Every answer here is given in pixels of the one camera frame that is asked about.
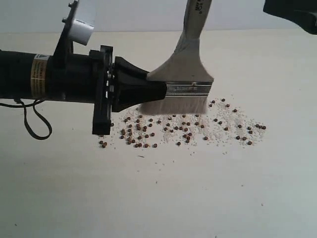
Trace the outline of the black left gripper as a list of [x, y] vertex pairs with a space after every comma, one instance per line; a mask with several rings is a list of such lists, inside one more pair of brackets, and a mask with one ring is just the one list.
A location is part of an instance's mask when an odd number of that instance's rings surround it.
[[167, 86], [148, 81], [148, 71], [123, 57], [114, 60], [114, 98], [109, 92], [108, 72], [112, 69], [113, 47], [103, 46], [88, 55], [64, 52], [48, 62], [48, 100], [93, 104], [93, 135], [109, 135], [111, 111], [121, 112], [131, 106], [162, 100]]

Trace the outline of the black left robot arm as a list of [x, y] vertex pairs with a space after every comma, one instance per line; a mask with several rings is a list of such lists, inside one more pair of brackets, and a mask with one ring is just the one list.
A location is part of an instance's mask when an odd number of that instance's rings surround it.
[[64, 101], [94, 105], [92, 133], [108, 135], [111, 114], [165, 98], [164, 82], [148, 81], [147, 72], [101, 46], [88, 55], [62, 56], [1, 51], [3, 99]]

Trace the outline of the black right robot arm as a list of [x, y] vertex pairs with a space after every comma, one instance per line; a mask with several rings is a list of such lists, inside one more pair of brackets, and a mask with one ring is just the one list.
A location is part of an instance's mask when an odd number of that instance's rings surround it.
[[309, 34], [317, 34], [316, 0], [266, 0], [263, 12], [291, 21]]

